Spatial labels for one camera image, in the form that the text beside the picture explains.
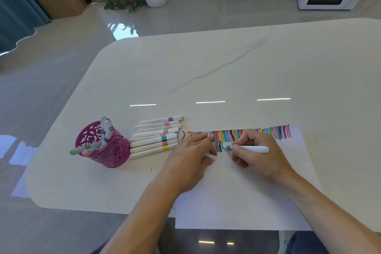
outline colorful stripe pattern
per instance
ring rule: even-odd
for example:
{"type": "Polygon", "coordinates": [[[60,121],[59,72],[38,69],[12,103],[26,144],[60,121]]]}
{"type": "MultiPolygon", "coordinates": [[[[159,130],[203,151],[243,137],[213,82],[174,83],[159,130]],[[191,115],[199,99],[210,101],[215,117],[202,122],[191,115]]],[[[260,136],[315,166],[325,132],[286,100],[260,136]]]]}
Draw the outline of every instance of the colorful stripe pattern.
{"type": "MultiPolygon", "coordinates": [[[[254,129],[257,132],[262,132],[266,134],[270,134],[274,137],[275,140],[283,140],[291,138],[290,125],[287,126],[277,126],[277,127],[267,127],[267,128],[258,128],[254,129]]],[[[222,147],[224,143],[231,143],[232,141],[238,140],[243,133],[244,130],[225,130],[225,131],[212,131],[207,132],[208,136],[214,135],[215,141],[214,146],[217,152],[222,152],[222,147]]],[[[203,134],[205,132],[185,132],[183,131],[183,135],[181,137],[181,141],[184,141],[192,136],[203,134]]]]}

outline brown box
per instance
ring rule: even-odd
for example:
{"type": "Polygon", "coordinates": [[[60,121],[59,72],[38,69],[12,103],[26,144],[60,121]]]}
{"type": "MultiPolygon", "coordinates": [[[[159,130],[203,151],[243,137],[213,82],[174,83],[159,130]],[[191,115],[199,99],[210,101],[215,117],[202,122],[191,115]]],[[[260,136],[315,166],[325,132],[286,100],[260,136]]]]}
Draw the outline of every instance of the brown box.
{"type": "Polygon", "coordinates": [[[86,9],[85,0],[37,0],[52,19],[81,15],[86,9]]]}

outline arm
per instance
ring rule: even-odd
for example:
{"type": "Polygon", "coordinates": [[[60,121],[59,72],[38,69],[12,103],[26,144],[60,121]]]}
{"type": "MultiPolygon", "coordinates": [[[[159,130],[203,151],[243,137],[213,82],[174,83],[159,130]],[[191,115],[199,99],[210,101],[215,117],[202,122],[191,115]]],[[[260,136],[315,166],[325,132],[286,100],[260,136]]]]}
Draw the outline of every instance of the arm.
{"type": "Polygon", "coordinates": [[[331,254],[381,253],[381,237],[298,175],[272,136],[246,130],[232,144],[232,160],[282,189],[331,254]],[[268,146],[270,151],[254,153],[240,145],[268,146]]]}
{"type": "Polygon", "coordinates": [[[203,158],[217,155],[214,136],[197,135],[176,147],[163,168],[146,187],[134,209],[106,244],[101,254],[152,254],[177,197],[195,187],[205,168],[213,163],[203,158]]]}

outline person's left hand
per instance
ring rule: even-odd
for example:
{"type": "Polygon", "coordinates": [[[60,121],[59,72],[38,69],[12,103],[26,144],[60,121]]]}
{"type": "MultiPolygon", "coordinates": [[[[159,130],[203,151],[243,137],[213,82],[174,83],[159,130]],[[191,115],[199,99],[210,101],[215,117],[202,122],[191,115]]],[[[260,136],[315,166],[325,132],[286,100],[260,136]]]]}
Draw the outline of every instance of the person's left hand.
{"type": "Polygon", "coordinates": [[[212,141],[213,135],[203,133],[182,142],[172,150],[155,182],[164,183],[177,195],[193,189],[204,176],[205,168],[213,163],[212,158],[203,158],[204,153],[217,155],[212,141]]]}

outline glossy floor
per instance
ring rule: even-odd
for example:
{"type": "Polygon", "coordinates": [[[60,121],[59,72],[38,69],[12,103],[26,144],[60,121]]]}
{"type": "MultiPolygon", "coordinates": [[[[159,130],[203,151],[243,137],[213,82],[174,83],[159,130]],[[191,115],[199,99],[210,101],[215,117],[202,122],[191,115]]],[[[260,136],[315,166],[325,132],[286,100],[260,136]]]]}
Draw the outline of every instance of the glossy floor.
{"type": "MultiPolygon", "coordinates": [[[[23,176],[106,45],[138,36],[353,17],[381,19],[381,0],[361,0],[348,12],[298,11],[296,0],[168,0],[163,7],[140,8],[136,13],[104,11],[100,4],[89,6],[81,16],[38,28],[35,36],[0,57],[0,114],[5,121],[0,124],[0,252],[89,253],[125,219],[118,214],[39,208],[28,198],[23,176]]],[[[278,233],[269,231],[175,230],[169,219],[159,245],[162,253],[277,253],[279,241],[278,233]]]]}

